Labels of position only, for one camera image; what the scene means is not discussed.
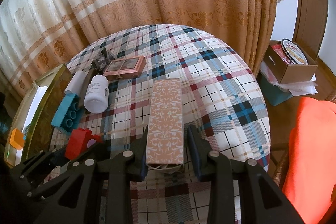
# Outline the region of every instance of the toy block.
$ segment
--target toy block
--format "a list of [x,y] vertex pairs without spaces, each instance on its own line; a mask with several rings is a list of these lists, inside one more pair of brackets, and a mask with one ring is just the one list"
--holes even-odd
[[96,142],[102,142],[100,136],[92,135],[89,129],[74,129],[65,151],[65,157],[69,160],[77,158],[81,153]]
[[12,134],[10,135],[9,144],[17,150],[21,150],[23,148],[25,141],[23,139],[23,133],[19,129],[13,129]]
[[51,125],[66,135],[70,135],[73,129],[78,128],[84,108],[78,106],[77,94],[66,94],[59,105]]

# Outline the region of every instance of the cardboard box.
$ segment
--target cardboard box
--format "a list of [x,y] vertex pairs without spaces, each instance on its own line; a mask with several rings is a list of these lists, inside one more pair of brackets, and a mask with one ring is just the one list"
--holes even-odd
[[181,94],[179,79],[154,81],[146,164],[165,173],[183,169],[184,126]]
[[308,65],[288,65],[271,47],[272,45],[278,43],[280,43],[280,41],[271,40],[264,56],[266,65],[273,72],[275,78],[278,80],[278,83],[288,84],[310,81],[317,69],[317,65],[314,60],[299,45],[297,45],[307,58]]

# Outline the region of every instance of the wicker chair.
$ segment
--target wicker chair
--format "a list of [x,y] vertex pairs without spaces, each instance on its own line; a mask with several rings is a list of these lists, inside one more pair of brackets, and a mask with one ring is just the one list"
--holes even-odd
[[[336,90],[330,93],[325,100],[336,104]],[[279,161],[277,161],[274,155],[272,154],[272,152],[274,151],[284,151]],[[288,168],[289,168],[289,157],[288,156],[289,156],[288,143],[274,144],[271,146],[270,159],[273,161],[273,163],[276,166],[276,170],[273,174],[273,181],[279,186],[280,189],[282,189],[285,183],[286,175],[287,175]]]

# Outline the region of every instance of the rectangular box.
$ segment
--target rectangular box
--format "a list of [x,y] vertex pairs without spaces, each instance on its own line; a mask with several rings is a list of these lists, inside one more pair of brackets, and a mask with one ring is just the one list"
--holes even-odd
[[138,78],[145,65],[146,59],[143,55],[119,58],[111,61],[103,75],[108,81]]
[[146,164],[172,173],[183,168],[183,116],[179,79],[153,84],[147,135]]
[[285,51],[282,49],[281,44],[275,44],[271,46],[272,49],[281,57],[281,59],[287,64],[294,64],[289,57],[285,54]]
[[278,80],[278,83],[288,84],[310,81],[317,69],[317,65],[314,60],[299,45],[297,45],[307,58],[308,65],[288,65],[271,47],[272,45],[278,43],[280,43],[280,41],[271,40],[264,56],[266,65],[273,72],[275,78]]

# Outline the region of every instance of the red package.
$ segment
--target red package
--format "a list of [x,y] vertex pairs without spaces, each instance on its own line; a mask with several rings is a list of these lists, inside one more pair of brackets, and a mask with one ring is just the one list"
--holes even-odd
[[281,44],[272,45],[271,48],[281,57],[281,59],[288,65],[293,64],[293,62],[287,57]]

